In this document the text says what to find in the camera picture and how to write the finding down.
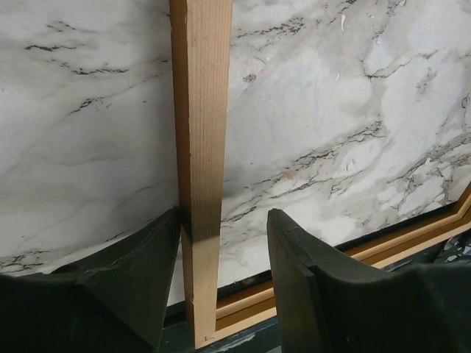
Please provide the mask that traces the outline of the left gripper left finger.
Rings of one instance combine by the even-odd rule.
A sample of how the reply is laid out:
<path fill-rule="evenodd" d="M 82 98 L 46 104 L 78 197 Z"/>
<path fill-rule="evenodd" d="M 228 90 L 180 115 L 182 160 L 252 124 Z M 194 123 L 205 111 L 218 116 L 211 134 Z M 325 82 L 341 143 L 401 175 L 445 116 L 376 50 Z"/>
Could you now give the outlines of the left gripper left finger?
<path fill-rule="evenodd" d="M 180 241 L 173 208 L 50 274 L 1 277 L 3 352 L 156 352 Z"/>

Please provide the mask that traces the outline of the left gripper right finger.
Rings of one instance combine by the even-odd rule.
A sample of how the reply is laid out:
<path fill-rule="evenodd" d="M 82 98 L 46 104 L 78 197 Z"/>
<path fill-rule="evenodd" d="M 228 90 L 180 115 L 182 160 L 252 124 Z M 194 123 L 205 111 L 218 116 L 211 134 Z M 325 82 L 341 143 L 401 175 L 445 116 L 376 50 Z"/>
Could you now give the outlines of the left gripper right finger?
<path fill-rule="evenodd" d="M 284 352 L 468 352 L 470 266 L 374 268 L 270 210 L 269 259 Z"/>

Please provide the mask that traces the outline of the brown wooden picture frame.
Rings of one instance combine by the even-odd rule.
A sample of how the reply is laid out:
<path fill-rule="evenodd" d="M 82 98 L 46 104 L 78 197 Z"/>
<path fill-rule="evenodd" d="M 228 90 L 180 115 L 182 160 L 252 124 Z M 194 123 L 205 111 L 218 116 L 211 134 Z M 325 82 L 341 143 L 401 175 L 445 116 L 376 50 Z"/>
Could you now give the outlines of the brown wooden picture frame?
<path fill-rule="evenodd" d="M 372 259 L 470 208 L 468 1 L 172 1 L 188 324 L 203 348 L 273 317 L 273 208 Z"/>

